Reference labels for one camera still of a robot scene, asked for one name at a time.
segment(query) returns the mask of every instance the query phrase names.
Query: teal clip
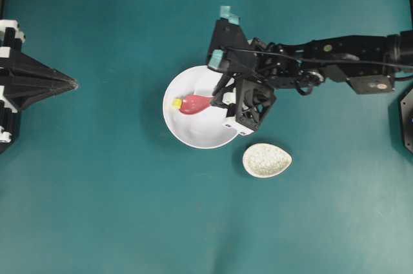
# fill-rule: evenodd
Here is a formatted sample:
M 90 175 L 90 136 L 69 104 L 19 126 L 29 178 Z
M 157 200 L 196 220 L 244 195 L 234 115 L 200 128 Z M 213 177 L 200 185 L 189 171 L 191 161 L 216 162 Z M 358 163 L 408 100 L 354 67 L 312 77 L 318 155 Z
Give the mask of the teal clip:
M 231 24 L 239 25 L 239 17 L 237 15 L 231 13 L 230 11 L 231 11 L 230 6 L 223 5 L 223 6 L 221 6 L 221 10 L 219 12 L 219 15 L 221 16 L 221 18 L 228 19 L 228 21 Z
M 224 56 L 224 52 L 222 50 L 214 50 L 212 52 L 212 57 L 209 60 L 208 67 L 214 70 L 218 70 L 223 56 Z

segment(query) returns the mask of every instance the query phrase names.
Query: red plastic bottle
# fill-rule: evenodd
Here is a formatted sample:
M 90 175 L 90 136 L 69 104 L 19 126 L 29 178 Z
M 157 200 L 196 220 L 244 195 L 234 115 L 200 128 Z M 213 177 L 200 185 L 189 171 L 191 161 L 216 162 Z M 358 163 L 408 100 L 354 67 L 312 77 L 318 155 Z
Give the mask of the red plastic bottle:
M 202 112 L 209 106 L 212 97 L 204 97 L 202 95 L 187 95 L 183 99 L 174 99 L 172 107 L 179 110 L 185 115 L 193 115 Z

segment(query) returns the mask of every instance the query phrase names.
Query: white plate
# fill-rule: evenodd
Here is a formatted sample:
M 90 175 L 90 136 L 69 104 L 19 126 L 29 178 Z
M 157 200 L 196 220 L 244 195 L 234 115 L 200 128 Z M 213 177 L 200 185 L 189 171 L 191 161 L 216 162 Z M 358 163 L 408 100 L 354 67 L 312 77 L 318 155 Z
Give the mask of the white plate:
M 210 106 L 194 115 L 182 114 L 172 107 L 172 101 L 190 94 L 210 97 L 222 74 L 207 66 L 195 66 L 180 73 L 169 84 L 163 97 L 163 118 L 172 134 L 181 142 L 195 148 L 217 148 L 237 136 L 235 129 L 225 128 L 227 110 Z
M 250 146 L 243 156 L 246 171 L 262 179 L 280 174 L 290 166 L 291 162 L 292 157 L 285 150 L 266 143 Z

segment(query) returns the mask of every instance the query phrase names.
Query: yellow bottle cap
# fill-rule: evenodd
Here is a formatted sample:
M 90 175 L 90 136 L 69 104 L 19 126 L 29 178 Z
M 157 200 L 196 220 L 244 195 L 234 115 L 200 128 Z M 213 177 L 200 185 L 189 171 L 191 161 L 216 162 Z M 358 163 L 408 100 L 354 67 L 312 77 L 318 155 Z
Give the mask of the yellow bottle cap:
M 172 107 L 175 110 L 178 110 L 181 108 L 181 106 L 182 106 L 182 99 L 174 99 L 174 101 L 172 102 Z

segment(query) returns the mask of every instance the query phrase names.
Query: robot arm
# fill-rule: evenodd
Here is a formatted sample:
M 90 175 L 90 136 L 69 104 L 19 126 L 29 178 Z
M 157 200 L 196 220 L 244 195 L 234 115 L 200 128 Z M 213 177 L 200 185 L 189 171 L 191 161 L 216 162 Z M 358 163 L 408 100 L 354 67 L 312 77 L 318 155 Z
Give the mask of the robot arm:
M 277 89 L 311 94 L 326 79 L 347 83 L 358 94 L 385 93 L 400 71 L 412 72 L 413 32 L 388 37 L 351 35 L 301 45 L 248 41 L 239 18 L 221 7 L 208 50 L 208 67 L 223 76 L 212 105 L 227 109 L 225 126 L 241 135 L 258 130 Z

